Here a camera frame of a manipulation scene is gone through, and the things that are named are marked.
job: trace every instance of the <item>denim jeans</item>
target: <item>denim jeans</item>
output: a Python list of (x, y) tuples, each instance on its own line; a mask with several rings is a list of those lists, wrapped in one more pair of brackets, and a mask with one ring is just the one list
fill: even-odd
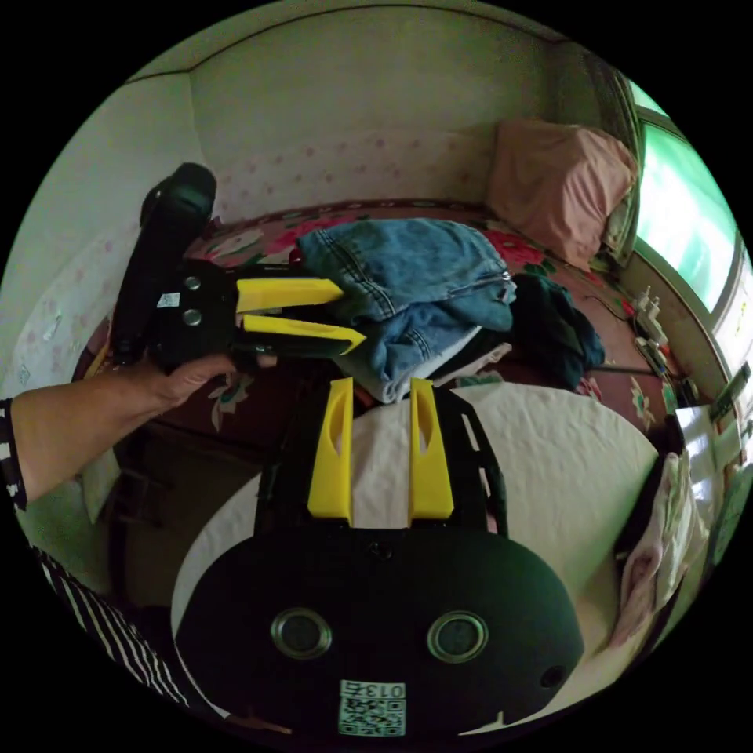
[(366, 341), (337, 359), (356, 378), (391, 384), (475, 327), (508, 332), (515, 284), (480, 232), (447, 220), (360, 220), (298, 240), (301, 261), (335, 282), (329, 306)]

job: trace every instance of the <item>pink patterned wallpaper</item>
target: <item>pink patterned wallpaper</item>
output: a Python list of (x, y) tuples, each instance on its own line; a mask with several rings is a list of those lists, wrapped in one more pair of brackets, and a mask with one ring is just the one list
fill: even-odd
[[(482, 202), (493, 143), (459, 133), (371, 130), (247, 155), (218, 180), (215, 214), (232, 224), (350, 200)], [(138, 235), (134, 218), (82, 249), (37, 302), (13, 352), (5, 396), (69, 381), (86, 342), (115, 306)]]

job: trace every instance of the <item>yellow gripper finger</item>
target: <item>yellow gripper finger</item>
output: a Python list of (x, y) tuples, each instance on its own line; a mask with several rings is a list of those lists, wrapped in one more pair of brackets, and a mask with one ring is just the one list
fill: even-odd
[(243, 329), (245, 332), (321, 337), (323, 340), (346, 340), (350, 345), (345, 346), (340, 355), (350, 353), (366, 339), (360, 332), (356, 332), (355, 329), (350, 329), (349, 327), (337, 327), (329, 324), (320, 324), (319, 322), (304, 322), (300, 319), (286, 319), (256, 314), (243, 315)]
[(308, 511), (314, 518), (345, 519), (349, 526), (353, 525), (352, 442), (353, 380), (337, 379), (329, 386), (329, 400), (311, 476)]
[[(423, 435), (425, 447), (421, 446)], [(453, 493), (434, 389), (428, 379), (410, 383), (410, 525), (414, 520), (446, 520)]]
[(268, 311), (288, 306), (318, 306), (342, 298), (343, 291), (332, 280), (322, 278), (249, 278), (237, 280), (236, 313)]

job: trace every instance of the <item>camera lens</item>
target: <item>camera lens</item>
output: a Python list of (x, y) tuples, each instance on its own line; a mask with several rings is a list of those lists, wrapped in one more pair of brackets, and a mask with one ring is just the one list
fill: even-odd
[(315, 659), (332, 643), (329, 625), (310, 609), (286, 609), (272, 621), (272, 641), (291, 659)]
[(470, 612), (448, 612), (429, 628), (427, 645), (440, 661), (461, 664), (475, 659), (488, 640), (489, 631), (481, 617)]

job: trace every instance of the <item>black and white striped shirt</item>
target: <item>black and white striped shirt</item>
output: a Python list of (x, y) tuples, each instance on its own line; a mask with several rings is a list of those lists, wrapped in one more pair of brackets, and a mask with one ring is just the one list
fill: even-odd
[[(10, 400), (0, 401), (0, 482), (17, 510), (26, 507), (24, 480), (16, 454)], [(116, 606), (110, 599), (95, 593), (67, 573), (52, 557), (32, 547), (50, 586), (72, 613), (78, 624), (117, 664), (122, 665), (139, 682), (176, 704), (189, 707), (202, 717), (216, 712), (202, 699), (186, 676), (175, 656), (157, 651), (144, 637), (149, 629), (140, 627), (140, 613)]]

